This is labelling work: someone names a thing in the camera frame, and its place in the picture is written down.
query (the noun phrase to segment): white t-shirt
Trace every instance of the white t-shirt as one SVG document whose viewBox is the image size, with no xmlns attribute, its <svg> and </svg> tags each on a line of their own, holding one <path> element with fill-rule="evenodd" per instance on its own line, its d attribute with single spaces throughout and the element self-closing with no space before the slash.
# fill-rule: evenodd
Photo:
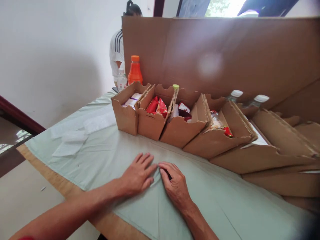
<svg viewBox="0 0 320 240">
<path fill-rule="evenodd" d="M 117 31 L 110 41 L 110 65 L 112 69 L 113 79 L 116 81 L 119 69 L 116 61 L 122 62 L 121 68 L 124 69 L 124 51 L 123 51 L 123 37 L 122 37 L 122 29 Z"/>
</svg>

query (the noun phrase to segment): orange bottle cap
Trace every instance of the orange bottle cap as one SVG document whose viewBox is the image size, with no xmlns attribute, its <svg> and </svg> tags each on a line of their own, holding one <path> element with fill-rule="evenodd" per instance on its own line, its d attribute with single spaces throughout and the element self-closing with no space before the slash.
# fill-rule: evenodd
<svg viewBox="0 0 320 240">
<path fill-rule="evenodd" d="M 139 56 L 136 56 L 136 55 L 132 55 L 132 56 L 131 56 L 131 61 L 132 61 L 132 62 L 139 62 L 139 61 L 140 61 L 140 57 L 139 57 Z"/>
</svg>

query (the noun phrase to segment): light green tablecloth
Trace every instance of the light green tablecloth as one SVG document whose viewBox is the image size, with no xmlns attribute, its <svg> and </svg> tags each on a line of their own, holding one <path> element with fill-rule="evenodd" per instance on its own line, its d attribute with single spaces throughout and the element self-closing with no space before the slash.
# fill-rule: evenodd
<svg viewBox="0 0 320 240">
<path fill-rule="evenodd" d="M 103 95 L 62 122 L 106 106 L 113 95 Z M 48 129 L 26 145 L 53 171 L 85 191 L 120 177 L 139 152 L 151 152 L 155 163 L 175 163 L 186 176 L 192 200 L 220 240 L 294 239 L 300 233 L 301 221 L 311 217 L 235 173 L 171 145 L 121 132 L 117 126 L 89 135 L 74 157 L 52 157 L 60 143 L 61 138 L 51 139 Z M 151 239 L 192 239 L 165 193 L 158 170 L 154 177 L 150 189 L 119 204 L 114 213 Z"/>
</svg>

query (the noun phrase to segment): white bottle cap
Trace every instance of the white bottle cap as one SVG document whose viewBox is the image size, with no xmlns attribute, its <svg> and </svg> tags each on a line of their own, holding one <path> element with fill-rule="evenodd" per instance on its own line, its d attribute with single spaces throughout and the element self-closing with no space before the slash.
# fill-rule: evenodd
<svg viewBox="0 0 320 240">
<path fill-rule="evenodd" d="M 254 100 L 257 101 L 257 102 L 263 103 L 263 102 L 268 101 L 268 100 L 269 100 L 269 97 L 268 97 L 268 96 L 265 96 L 265 95 L 258 95 L 258 96 L 256 96 L 256 97 L 254 98 Z"/>
<path fill-rule="evenodd" d="M 231 93 L 231 96 L 240 97 L 242 94 L 243 94 L 243 92 L 240 90 L 233 90 Z"/>
</svg>

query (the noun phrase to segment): large cardboard sheet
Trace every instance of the large cardboard sheet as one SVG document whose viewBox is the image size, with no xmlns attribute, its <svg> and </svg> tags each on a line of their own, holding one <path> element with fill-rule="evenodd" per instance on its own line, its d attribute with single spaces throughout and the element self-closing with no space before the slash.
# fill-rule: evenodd
<svg viewBox="0 0 320 240">
<path fill-rule="evenodd" d="M 178 84 L 214 98 L 239 89 L 240 102 L 263 94 L 270 97 L 267 109 L 292 96 L 283 106 L 296 105 L 279 111 L 320 122 L 313 110 L 320 101 L 308 106 L 316 95 L 293 97 L 320 78 L 320 18 L 123 17 L 122 27 L 125 61 L 140 56 L 146 83 Z M 315 86 L 300 95 L 319 92 Z"/>
</svg>

